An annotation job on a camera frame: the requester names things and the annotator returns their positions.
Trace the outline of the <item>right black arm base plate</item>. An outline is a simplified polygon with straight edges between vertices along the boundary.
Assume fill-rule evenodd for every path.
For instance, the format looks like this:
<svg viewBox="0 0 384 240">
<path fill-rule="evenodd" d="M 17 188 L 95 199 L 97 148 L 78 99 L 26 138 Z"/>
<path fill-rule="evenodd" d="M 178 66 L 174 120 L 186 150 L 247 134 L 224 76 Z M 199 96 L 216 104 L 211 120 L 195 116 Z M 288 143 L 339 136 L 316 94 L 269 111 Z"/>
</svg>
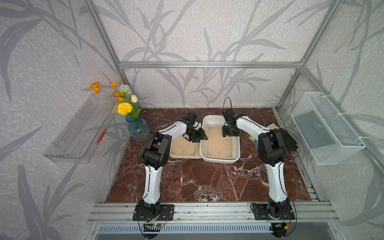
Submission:
<svg viewBox="0 0 384 240">
<path fill-rule="evenodd" d="M 256 204 L 251 203 L 251 211 L 254 213 L 255 220 L 295 220 L 295 211 L 289 202 Z"/>
</svg>

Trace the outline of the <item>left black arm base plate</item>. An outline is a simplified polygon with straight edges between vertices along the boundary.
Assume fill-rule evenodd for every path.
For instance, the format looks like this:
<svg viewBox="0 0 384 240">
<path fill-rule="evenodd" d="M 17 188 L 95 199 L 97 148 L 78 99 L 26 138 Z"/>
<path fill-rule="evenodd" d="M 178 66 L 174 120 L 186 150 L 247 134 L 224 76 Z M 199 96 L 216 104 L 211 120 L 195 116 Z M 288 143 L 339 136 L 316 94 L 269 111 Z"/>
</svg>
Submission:
<svg viewBox="0 0 384 240">
<path fill-rule="evenodd" d="M 136 206 L 133 221 L 172 221 L 174 218 L 175 205 L 160 204 L 150 210 L 142 206 Z"/>
</svg>

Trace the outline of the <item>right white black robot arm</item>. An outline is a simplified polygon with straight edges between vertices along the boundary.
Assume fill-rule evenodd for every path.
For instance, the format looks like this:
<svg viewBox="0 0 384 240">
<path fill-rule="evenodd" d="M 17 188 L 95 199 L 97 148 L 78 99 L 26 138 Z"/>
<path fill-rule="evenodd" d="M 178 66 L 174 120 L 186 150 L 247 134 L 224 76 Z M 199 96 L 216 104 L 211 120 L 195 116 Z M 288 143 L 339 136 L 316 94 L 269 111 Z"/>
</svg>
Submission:
<svg viewBox="0 0 384 240">
<path fill-rule="evenodd" d="M 242 114 L 223 112 L 225 125 L 222 127 L 224 137 L 238 137 L 240 130 L 258 138 L 258 154 L 265 164 L 269 181 L 269 212 L 278 215 L 290 207 L 289 196 L 284 180 L 284 163 L 286 145 L 284 130 L 269 129 Z"/>
</svg>

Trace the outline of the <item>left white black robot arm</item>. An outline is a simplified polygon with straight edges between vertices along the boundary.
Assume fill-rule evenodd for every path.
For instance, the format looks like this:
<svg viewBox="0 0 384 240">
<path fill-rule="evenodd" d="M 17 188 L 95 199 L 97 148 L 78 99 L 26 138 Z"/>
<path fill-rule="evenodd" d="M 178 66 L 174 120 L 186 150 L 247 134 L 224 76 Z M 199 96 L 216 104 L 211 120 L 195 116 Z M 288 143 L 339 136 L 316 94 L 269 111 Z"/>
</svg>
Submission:
<svg viewBox="0 0 384 240">
<path fill-rule="evenodd" d="M 187 136 L 187 141 L 199 143 L 208 137 L 202 129 L 198 117 L 192 112 L 158 132 L 151 131 L 141 150 L 141 160 L 146 170 L 146 187 L 138 206 L 147 212 L 156 214 L 160 209 L 160 183 L 163 167 L 169 160 L 172 142 Z"/>
</svg>

